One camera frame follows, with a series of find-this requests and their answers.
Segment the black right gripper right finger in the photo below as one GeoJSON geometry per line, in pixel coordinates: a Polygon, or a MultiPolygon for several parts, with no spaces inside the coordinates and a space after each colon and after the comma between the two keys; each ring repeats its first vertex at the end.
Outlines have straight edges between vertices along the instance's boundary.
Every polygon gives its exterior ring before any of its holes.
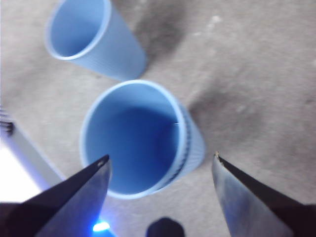
{"type": "Polygon", "coordinates": [[[314,237],[316,206],[302,204],[259,182],[216,152],[215,191],[233,237],[314,237]]]}

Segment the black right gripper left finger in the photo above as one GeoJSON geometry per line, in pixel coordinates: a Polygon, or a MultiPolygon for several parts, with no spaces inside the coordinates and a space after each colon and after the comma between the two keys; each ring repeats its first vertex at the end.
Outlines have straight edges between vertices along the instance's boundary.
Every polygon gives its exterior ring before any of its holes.
{"type": "Polygon", "coordinates": [[[2,237],[90,237],[110,181],[105,155],[24,202],[0,204],[2,237]]]}

